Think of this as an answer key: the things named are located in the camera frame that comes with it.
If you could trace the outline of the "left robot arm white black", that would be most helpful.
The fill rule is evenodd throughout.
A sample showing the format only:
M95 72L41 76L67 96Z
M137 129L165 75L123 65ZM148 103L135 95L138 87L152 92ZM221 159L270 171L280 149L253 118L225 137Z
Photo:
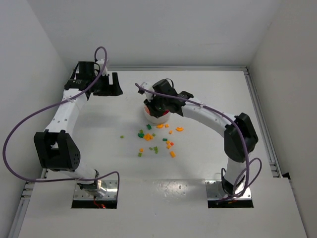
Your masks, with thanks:
M63 91L63 104L43 132L37 132L34 143L42 168L60 172L77 181L77 185L94 198L106 195L106 182L97 170L81 159L80 150L72 139L73 130L83 106L94 96L119 96L122 90L116 72L112 83L106 69L106 59L80 61Z

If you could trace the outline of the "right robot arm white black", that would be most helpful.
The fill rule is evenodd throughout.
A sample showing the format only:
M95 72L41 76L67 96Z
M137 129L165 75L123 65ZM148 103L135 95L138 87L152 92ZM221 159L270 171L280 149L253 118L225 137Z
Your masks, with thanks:
M141 87L146 90L144 104L151 116L160 118L166 111L178 114L202 123L224 139L228 162L221 179L222 189L230 197L240 197L245 190L237 193L236 189L241 183L245 184L245 188L248 187L249 154L259 141L250 117L245 113L235 116L212 109L186 91L177 93L173 82L168 79L153 85L143 83Z

